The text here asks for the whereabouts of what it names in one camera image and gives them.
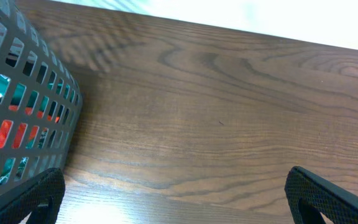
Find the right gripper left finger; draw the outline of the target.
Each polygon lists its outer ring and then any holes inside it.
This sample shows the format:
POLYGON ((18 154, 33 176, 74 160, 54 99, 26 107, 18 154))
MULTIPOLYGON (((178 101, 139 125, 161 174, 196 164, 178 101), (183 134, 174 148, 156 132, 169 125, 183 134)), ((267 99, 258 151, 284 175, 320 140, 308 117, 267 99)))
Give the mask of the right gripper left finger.
POLYGON ((59 168, 49 168, 0 195, 0 223, 54 224, 65 194, 59 168))

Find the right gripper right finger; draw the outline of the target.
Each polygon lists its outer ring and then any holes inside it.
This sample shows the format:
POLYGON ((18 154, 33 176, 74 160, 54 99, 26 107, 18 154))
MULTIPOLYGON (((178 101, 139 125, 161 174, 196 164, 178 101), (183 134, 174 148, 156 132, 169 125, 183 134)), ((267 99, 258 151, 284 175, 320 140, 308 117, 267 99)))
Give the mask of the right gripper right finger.
POLYGON ((285 194, 295 223, 358 223, 358 196, 300 166, 291 168, 285 194))

